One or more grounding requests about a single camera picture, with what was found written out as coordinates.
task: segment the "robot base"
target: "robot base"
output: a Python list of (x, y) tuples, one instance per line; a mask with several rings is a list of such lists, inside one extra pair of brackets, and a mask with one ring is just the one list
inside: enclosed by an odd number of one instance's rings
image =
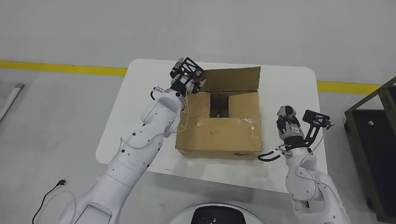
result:
[(178, 213), (170, 224), (264, 224), (257, 216), (230, 204), (198, 204)]

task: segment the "cardboard box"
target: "cardboard box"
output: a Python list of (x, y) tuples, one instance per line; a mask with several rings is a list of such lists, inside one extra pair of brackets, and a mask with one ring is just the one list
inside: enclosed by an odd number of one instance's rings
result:
[(181, 113), (176, 149), (189, 158), (256, 159), (262, 153), (260, 67), (207, 70), (205, 76), (201, 91), (188, 96), (188, 114), (187, 108)]

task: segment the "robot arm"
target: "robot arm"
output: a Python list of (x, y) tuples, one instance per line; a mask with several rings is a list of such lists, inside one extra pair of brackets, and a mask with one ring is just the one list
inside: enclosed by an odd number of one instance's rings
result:
[[(307, 110), (303, 121), (311, 127), (304, 138), (303, 130), (296, 118), (296, 111), (283, 106), (278, 112), (278, 131), (284, 144), (276, 150), (286, 157), (289, 167), (286, 176), (286, 188), (293, 200), (293, 211), (303, 224), (347, 224), (350, 223), (344, 204), (331, 177), (319, 171), (316, 157), (309, 147), (315, 141), (319, 129), (330, 129), (334, 123), (330, 117)], [(267, 158), (272, 153), (259, 156), (259, 160), (269, 162), (280, 155)]]
[(203, 73), (203, 69), (189, 58), (175, 64), (170, 73), (171, 87), (155, 88), (160, 94), (143, 111), (142, 127), (133, 130), (96, 184), (77, 199), (77, 207), (67, 206), (60, 224), (119, 222), (127, 197), (160, 151), (163, 138), (177, 129), (184, 98), (205, 83), (200, 80)]

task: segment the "yellow floor line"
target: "yellow floor line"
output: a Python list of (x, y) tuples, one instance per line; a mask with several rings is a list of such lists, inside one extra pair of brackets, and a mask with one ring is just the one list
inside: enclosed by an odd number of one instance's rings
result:
[[(52, 72), (64, 74), (85, 74), (124, 77), (127, 69), (121, 67), (91, 67), (65, 64), (50, 64), (37, 62), (0, 61), (0, 69), (15, 69), (26, 71)], [(317, 89), (320, 92), (349, 93), (368, 95), (379, 88), (380, 85), (354, 84), (344, 82), (318, 81)]]
[(91, 67), (37, 62), (0, 61), (0, 69), (17, 69), (65, 74), (87, 74), (124, 77), (127, 69), (121, 67)]

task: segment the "white table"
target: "white table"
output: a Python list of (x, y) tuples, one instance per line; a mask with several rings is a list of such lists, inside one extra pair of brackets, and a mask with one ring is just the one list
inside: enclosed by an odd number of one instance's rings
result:
[[(119, 90), (105, 131), (96, 152), (100, 163), (109, 163), (119, 147), (119, 138), (127, 139), (141, 125), (141, 111), (147, 106), (150, 91), (155, 86), (170, 86), (169, 72), (175, 61), (136, 59), (131, 62)], [(236, 68), (257, 65), (198, 62), (203, 69)], [(302, 122), (306, 109), (320, 112), (315, 73), (306, 67), (261, 66), (260, 108), (262, 116), (263, 151), (271, 151), (282, 143), (276, 125), (277, 111), (291, 105), (297, 111), (303, 131), (309, 125)], [(285, 158), (264, 163), (259, 160), (216, 160), (184, 158), (174, 148), (176, 134), (165, 139), (149, 171), (187, 178), (233, 184), (269, 191), (287, 192)], [(324, 144), (315, 151), (318, 168), (327, 172)]]

